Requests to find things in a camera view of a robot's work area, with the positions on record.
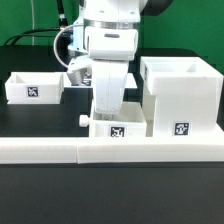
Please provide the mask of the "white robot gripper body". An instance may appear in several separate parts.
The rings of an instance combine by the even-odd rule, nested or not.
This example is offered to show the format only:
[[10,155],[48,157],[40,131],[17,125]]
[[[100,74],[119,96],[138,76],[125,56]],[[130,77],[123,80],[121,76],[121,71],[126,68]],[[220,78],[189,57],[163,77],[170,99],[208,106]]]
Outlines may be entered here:
[[118,114],[123,102],[128,61],[92,61],[92,85],[95,111]]

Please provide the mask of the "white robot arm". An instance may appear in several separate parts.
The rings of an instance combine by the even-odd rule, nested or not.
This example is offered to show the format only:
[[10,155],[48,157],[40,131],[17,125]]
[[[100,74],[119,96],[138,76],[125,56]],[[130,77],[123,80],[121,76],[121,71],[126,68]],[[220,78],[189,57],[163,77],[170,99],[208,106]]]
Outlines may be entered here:
[[138,48],[141,16],[158,16],[173,1],[79,0],[84,7],[84,48],[90,59],[97,113],[119,113],[129,62]]

